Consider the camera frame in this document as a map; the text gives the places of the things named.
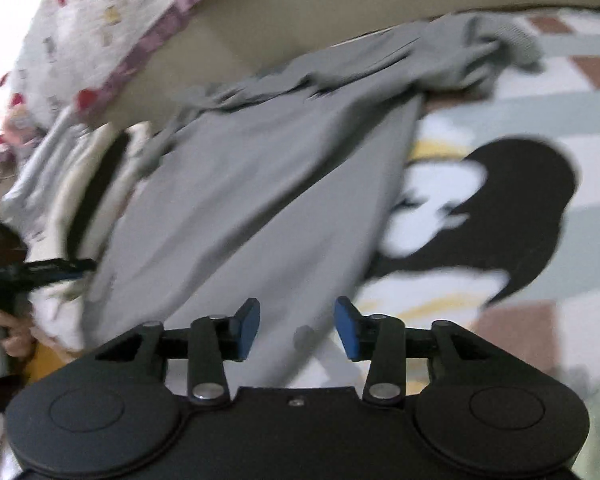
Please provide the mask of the person's left hand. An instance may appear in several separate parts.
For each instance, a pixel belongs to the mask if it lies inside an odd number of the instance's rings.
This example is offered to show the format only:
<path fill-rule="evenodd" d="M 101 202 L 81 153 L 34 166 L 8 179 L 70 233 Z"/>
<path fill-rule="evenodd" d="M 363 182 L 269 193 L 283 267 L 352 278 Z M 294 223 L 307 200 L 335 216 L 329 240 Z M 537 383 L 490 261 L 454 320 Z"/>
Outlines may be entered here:
<path fill-rule="evenodd" d="M 31 322 L 26 318 L 16 318 L 0 311 L 0 328 L 6 330 L 6 335 L 1 339 L 1 345 L 8 356 L 22 360 L 30 356 L 34 349 L 31 327 Z"/>

